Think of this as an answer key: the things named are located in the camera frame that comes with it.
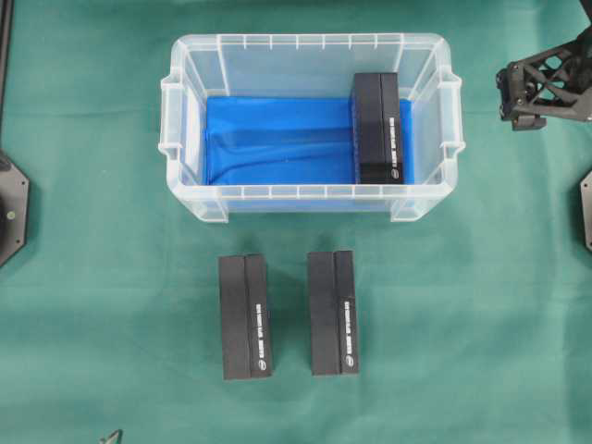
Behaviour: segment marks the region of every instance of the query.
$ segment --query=blue fabric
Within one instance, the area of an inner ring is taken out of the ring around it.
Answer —
[[[208,185],[355,183],[347,98],[211,97],[205,139]]]

